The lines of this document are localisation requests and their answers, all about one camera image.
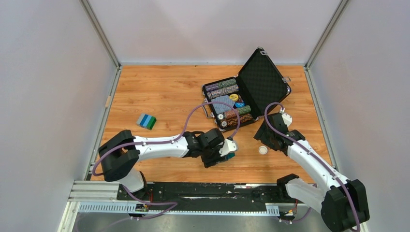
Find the wood surface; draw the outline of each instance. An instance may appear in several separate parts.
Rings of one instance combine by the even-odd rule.
[[[102,144],[121,130],[129,129],[142,137],[167,137],[181,133],[188,113],[201,104],[203,84],[236,75],[240,65],[149,65],[124,66],[119,78]],[[290,129],[299,130],[310,145],[330,163],[323,134],[310,95],[302,66],[278,66],[283,76],[291,78],[291,94],[282,102],[286,113],[293,118]],[[136,125],[140,114],[157,118],[152,131]],[[234,137],[239,146],[236,156],[227,162],[204,168],[200,158],[160,158],[139,162],[135,169],[142,171],[147,181],[190,181],[227,183],[275,183],[294,173],[309,183],[310,176],[293,160],[281,152],[269,150],[260,155],[253,136],[263,120],[241,127]],[[208,131],[216,125],[206,119],[202,109],[191,117],[188,131]],[[103,176],[92,177],[103,180]]]

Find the white poker chip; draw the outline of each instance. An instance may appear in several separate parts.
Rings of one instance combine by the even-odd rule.
[[[266,146],[260,146],[259,147],[259,154],[265,155],[266,153],[268,153],[268,148]]]

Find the case lid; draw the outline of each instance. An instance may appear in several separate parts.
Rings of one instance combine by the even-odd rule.
[[[261,47],[253,52],[236,79],[241,85],[246,86],[246,92],[251,96],[248,99],[253,101],[250,102],[252,111],[258,116],[264,115],[268,104],[282,101],[291,91],[286,80]]]

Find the black briefcase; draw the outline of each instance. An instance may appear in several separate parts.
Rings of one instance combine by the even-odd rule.
[[[234,108],[241,113],[242,127],[263,117],[266,106],[271,102],[284,100],[291,93],[288,81],[290,79],[285,79],[280,74],[267,52],[258,47],[236,76],[205,84],[202,92],[205,102],[223,99],[229,104],[234,103]],[[215,119],[220,131],[236,128],[237,118],[234,112],[227,111],[221,104],[210,104],[209,108],[210,114],[203,107],[205,115]]]

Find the open case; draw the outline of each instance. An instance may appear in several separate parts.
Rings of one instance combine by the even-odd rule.
[[[288,85],[290,79],[285,79],[280,74],[267,55],[267,52],[261,47],[258,47],[253,52],[252,56],[247,60],[236,76],[203,85],[202,92],[205,96],[204,102],[211,102],[215,99],[213,96],[209,96],[211,91],[207,90],[207,87],[215,86],[220,82],[231,79],[236,81],[238,90],[230,92],[228,95],[238,95],[245,106],[250,107],[250,112],[247,114],[248,118],[245,119],[245,122],[241,121],[241,127],[256,122],[264,115],[265,108],[268,104],[271,102],[281,102],[291,93],[291,88]],[[229,131],[236,128],[236,123],[234,125],[226,123],[226,118],[223,118],[223,116],[220,115],[221,113],[217,112],[215,105],[209,105],[211,109],[209,115],[205,107],[203,108],[207,118],[215,119],[215,123],[220,131]]]

